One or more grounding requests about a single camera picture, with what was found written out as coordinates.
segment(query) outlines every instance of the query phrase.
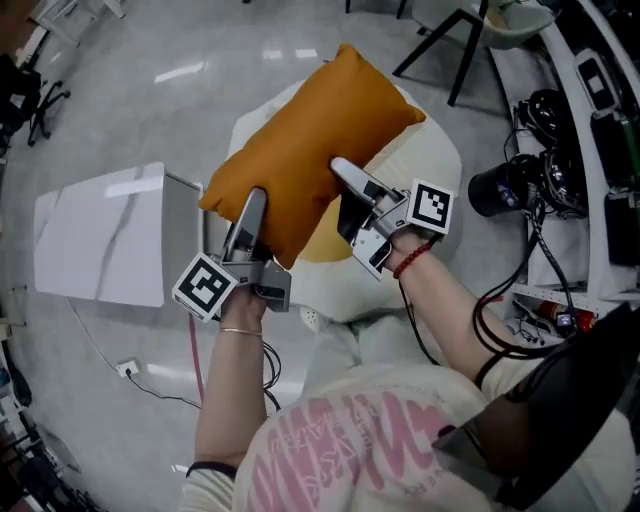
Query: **pillow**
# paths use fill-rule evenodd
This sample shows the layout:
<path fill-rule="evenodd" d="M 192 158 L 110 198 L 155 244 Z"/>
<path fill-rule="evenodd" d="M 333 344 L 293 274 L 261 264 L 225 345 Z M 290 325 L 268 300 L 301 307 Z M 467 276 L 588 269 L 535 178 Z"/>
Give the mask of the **pillow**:
<path fill-rule="evenodd" d="M 342 191 L 329 162 L 364 166 L 425 115 L 350 45 L 318 69 L 212 176 L 200 208 L 236 222 L 253 187 L 267 192 L 260 240 L 290 269 Z"/>

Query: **power outlet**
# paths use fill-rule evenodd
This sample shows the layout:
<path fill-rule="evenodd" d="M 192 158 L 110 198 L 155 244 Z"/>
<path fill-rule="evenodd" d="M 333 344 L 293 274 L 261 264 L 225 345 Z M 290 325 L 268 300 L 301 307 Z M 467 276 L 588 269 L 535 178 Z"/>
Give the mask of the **power outlet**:
<path fill-rule="evenodd" d="M 131 375 L 135 375 L 136 373 L 140 373 L 140 365 L 136 359 L 129 359 L 127 361 L 121 362 L 118 366 L 116 366 L 116 370 L 118 370 L 118 375 L 120 377 L 127 376 L 127 370 L 131 372 Z"/>

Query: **floor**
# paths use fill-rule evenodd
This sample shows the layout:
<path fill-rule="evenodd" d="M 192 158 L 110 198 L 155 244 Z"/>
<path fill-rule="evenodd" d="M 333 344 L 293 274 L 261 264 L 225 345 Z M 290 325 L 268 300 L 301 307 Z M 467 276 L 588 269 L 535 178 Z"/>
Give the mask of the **floor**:
<path fill-rule="evenodd" d="M 79 48 L 51 37 L 39 68 L 64 77 L 72 97 L 52 118 L 50 140 L 26 146 L 14 138 L 0 211 L 0 278 L 24 284 L 28 327 L 12 348 L 31 385 L 33 415 L 59 436 L 82 468 L 86 488 L 107 510 L 175 510 L 192 460 L 197 410 L 161 401 L 119 378 L 111 363 L 136 357 L 140 382 L 159 393 L 197 399 L 186 315 L 73 300 L 33 290 L 32 212 L 36 197 L 103 173 L 162 161 L 183 178 L 207 183 L 223 161 L 235 120 L 291 83 L 306 78 L 347 41 L 390 76 L 420 41 L 417 26 L 396 20 L 395 0 L 127 0 L 127 15 L 109 12 L 83 35 Z M 296 49 L 317 57 L 297 58 Z M 281 51 L 282 58 L 267 58 Z M 470 68 L 458 106 L 446 105 L 461 50 L 439 42 L 398 79 L 447 132 L 464 166 L 462 190 L 476 173 L 501 162 L 510 130 L 502 90 L 484 51 Z M 155 77 L 203 62 L 190 75 Z M 518 216 L 484 219 L 462 193 L 464 236 L 451 271 L 473 292 L 501 281 L 521 257 Z M 8 304 L 4 293 L 4 304 Z M 297 310 L 268 315 L 267 340 L 284 372 L 276 395 L 295 399 L 313 334 Z M 215 326 L 198 326 L 206 374 Z"/>

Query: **person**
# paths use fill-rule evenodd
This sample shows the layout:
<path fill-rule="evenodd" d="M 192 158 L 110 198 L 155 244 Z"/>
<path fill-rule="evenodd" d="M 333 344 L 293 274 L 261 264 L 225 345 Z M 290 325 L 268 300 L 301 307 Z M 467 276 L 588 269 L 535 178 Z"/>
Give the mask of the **person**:
<path fill-rule="evenodd" d="M 385 263 L 392 271 L 422 244 L 410 232 L 392 242 Z M 302 397 L 268 419 L 265 302 L 247 287 L 234 290 L 223 307 L 181 512 L 503 510 L 442 468 L 431 443 L 540 361 L 503 358 L 478 388 L 474 380 L 492 353 L 472 328 L 477 299 L 429 252 L 400 281 L 444 364 L 429 363 L 417 349 L 406 315 L 330 323 L 319 334 Z M 515 342 L 485 311 L 488 327 Z M 614 411 L 532 510 L 623 510 L 634 453 L 628 421 Z"/>

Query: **gold bracelet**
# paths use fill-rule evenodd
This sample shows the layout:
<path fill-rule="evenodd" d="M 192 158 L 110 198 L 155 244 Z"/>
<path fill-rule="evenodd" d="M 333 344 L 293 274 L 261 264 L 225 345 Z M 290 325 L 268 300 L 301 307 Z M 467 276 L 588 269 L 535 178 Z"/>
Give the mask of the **gold bracelet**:
<path fill-rule="evenodd" d="M 258 336 L 262 338 L 261 332 L 246 331 L 245 329 L 236 329 L 234 327 L 221 327 L 220 332 L 235 332 L 237 334 L 248 334 L 249 336 Z"/>

